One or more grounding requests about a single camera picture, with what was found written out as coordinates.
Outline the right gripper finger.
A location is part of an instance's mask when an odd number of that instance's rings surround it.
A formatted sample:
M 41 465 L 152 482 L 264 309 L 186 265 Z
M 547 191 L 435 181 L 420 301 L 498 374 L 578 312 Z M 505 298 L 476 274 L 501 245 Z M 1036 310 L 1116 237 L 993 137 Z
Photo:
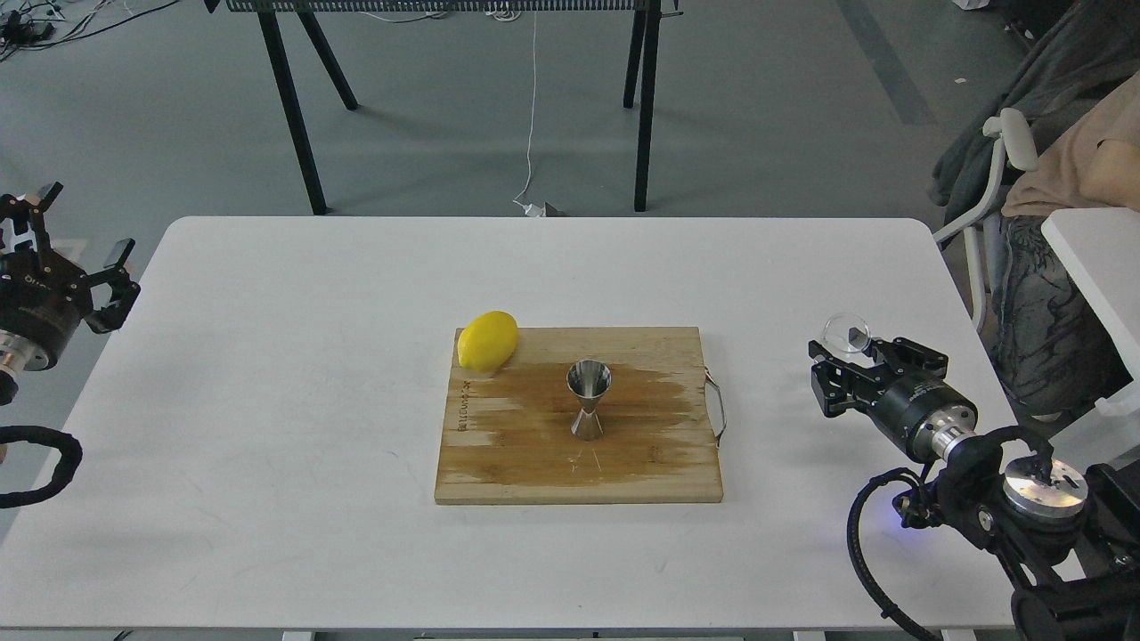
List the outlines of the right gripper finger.
M 948 357 L 944 352 L 937 352 L 925 344 L 917 344 L 917 341 L 906 336 L 896 336 L 894 340 L 883 340 L 880 336 L 870 336 L 866 331 L 860 331 L 855 326 L 848 328 L 848 341 L 852 346 L 857 346 L 860 352 L 871 358 L 871 368 L 862 368 L 858 364 L 852 365 L 868 381 L 876 383 L 887 383 L 904 375 L 920 375 L 920 378 L 937 378 L 944 380 L 948 373 Z
M 844 362 L 829 352 L 819 340 L 809 341 L 811 390 L 824 417 L 840 417 L 847 409 L 868 413 L 881 398 L 887 365 L 876 357 L 876 365 L 863 368 L 857 362 Z

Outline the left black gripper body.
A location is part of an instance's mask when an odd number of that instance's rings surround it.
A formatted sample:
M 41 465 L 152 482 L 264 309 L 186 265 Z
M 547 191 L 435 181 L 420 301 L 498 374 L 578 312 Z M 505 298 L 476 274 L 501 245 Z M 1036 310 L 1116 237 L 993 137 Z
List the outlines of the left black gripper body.
M 48 271 L 36 271 L 36 258 L 28 253 L 3 255 L 1 326 L 13 336 L 23 336 L 36 348 L 30 370 L 51 370 L 60 362 L 78 324 L 91 310 L 85 289 L 71 289 L 85 271 L 78 263 L 52 253 Z

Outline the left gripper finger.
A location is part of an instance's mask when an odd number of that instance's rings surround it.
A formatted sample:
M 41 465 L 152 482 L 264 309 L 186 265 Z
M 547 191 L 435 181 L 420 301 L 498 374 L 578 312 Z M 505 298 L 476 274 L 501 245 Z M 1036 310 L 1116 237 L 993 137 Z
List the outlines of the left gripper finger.
M 15 196 L 3 194 L 1 198 L 1 219 L 3 224 L 11 224 L 11 234 L 5 242 L 3 226 L 3 255 L 32 255 L 34 263 L 46 263 L 49 255 L 52 255 L 52 242 L 44 228 L 44 211 L 52 206 L 52 202 L 62 194 L 62 182 L 52 182 L 36 194 L 34 202 L 26 196 Z
M 85 276 L 85 286 L 98 289 L 101 285 L 109 287 L 109 300 L 101 308 L 85 315 L 85 325 L 96 334 L 109 334 L 119 331 L 127 323 L 127 316 L 135 307 L 135 300 L 140 293 L 138 281 L 132 279 L 127 269 L 127 259 L 135 251 L 135 240 L 119 240 L 119 243 L 111 248 L 109 255 L 103 263 L 101 271 L 89 273 Z

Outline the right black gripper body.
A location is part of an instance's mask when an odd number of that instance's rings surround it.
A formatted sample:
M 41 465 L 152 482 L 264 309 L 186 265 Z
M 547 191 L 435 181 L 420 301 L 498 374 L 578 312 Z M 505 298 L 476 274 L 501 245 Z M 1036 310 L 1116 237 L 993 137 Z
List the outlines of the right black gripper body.
M 920 464 L 948 459 L 958 443 L 974 437 L 978 411 L 938 378 L 904 375 L 876 396 L 868 417 L 888 441 Z

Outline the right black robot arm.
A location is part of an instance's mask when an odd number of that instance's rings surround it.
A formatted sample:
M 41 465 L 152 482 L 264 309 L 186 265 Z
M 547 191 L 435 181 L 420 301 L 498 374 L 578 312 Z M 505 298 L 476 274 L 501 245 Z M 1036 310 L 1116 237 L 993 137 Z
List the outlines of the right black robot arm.
M 977 435 L 972 401 L 946 383 L 948 357 L 905 336 L 883 341 L 850 328 L 868 368 L 811 340 L 811 389 L 826 417 L 860 411 L 915 472 L 891 469 L 868 480 L 850 504 L 846 545 L 860 585 L 910 636 L 933 640 L 876 581 L 860 545 L 860 517 L 888 482 L 899 524 L 948 526 L 1002 565 L 1013 587 L 1011 616 L 1025 640 L 1135 640 L 1137 470 L 1107 464 L 1078 471 L 1029 427 Z

